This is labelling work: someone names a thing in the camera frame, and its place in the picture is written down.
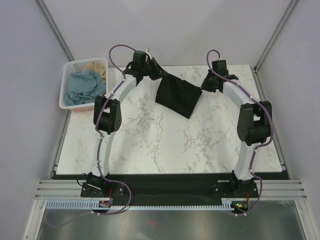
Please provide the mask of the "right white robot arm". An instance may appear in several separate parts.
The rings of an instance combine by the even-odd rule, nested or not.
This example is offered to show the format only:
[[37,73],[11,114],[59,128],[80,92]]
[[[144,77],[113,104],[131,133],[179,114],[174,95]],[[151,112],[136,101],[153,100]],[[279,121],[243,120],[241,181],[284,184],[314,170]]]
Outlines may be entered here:
[[241,145],[238,161],[229,181],[216,183],[214,190],[222,190],[226,195],[238,198],[244,198],[247,194],[256,196],[254,158],[257,147],[272,135],[269,122],[272,118],[271,103],[257,102],[241,85],[239,78],[229,74],[225,60],[215,60],[209,64],[201,89],[210,93],[219,91],[229,97],[239,109],[236,132]]

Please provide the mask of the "black t shirt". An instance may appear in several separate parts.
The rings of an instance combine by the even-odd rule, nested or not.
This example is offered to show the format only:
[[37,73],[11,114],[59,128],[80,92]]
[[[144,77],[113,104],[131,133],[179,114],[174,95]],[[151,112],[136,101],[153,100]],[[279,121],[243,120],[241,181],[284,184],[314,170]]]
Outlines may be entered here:
[[174,75],[162,78],[155,102],[189,119],[202,94],[200,87]]

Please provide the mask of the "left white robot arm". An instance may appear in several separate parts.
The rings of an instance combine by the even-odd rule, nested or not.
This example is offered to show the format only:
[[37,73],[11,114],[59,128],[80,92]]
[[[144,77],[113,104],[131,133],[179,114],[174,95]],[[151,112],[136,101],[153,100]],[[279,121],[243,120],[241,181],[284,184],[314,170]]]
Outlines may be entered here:
[[136,50],[119,82],[105,96],[95,99],[93,123],[98,133],[97,155],[96,162],[82,185],[82,197],[106,198],[110,194],[114,183],[107,176],[110,173],[112,143],[122,124],[122,101],[144,77],[157,80],[167,75],[148,51]]

